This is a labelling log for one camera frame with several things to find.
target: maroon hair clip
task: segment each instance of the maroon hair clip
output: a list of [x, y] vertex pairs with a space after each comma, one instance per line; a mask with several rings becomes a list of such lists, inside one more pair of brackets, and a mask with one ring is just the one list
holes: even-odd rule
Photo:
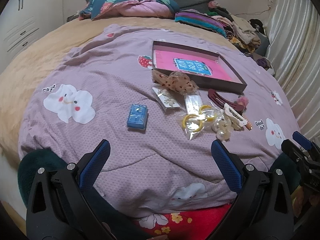
[[242, 112], [244, 110], [244, 106], [236, 104], [236, 103], [232, 103], [232, 102], [224, 99], [222, 96], [218, 95], [214, 89], [208, 90], [208, 98], [210, 98], [210, 100], [212, 102], [214, 102], [221, 109], [224, 109], [224, 104], [227, 103], [240, 115], [242, 114]]

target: pink pom-pom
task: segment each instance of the pink pom-pom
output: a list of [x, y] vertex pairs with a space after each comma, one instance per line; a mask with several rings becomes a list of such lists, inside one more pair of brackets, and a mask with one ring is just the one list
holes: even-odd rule
[[249, 99], [248, 99], [247, 97], [245, 97], [245, 96], [241, 96], [241, 97], [239, 97], [239, 98], [237, 99], [237, 103], [238, 103], [239, 105], [243, 105], [244, 108], [246, 108], [247, 105], [249, 104]]

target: drawer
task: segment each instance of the drawer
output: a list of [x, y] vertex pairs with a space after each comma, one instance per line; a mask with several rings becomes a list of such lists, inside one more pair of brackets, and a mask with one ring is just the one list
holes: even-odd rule
[[7, 52], [7, 58], [9, 62], [11, 62], [20, 52], [24, 51], [27, 47], [29, 47], [32, 43], [39, 39], [39, 35], [37, 30], [30, 33], [27, 37], [21, 40], [19, 43], [15, 44], [11, 49]]
[[6, 33], [4, 44], [7, 51], [21, 42], [25, 37], [33, 33], [37, 29], [34, 17], [23, 21], [19, 26], [11, 29]]

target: beige bedsheet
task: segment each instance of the beige bedsheet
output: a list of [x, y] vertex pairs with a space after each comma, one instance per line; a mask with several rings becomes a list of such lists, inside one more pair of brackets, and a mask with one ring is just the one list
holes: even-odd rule
[[169, 19], [117, 17], [73, 20], [36, 41], [21, 52], [0, 75], [0, 145], [12, 166], [17, 167], [18, 133], [24, 109], [37, 85], [54, 70], [73, 47], [83, 46], [110, 24], [163, 28], [235, 47], [219, 34], [176, 23]]

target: white curtain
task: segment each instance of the white curtain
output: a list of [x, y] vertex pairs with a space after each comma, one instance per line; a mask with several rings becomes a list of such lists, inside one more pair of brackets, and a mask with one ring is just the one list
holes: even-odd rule
[[266, 57], [301, 133], [320, 138], [320, 17], [310, 0], [275, 0], [267, 24]]

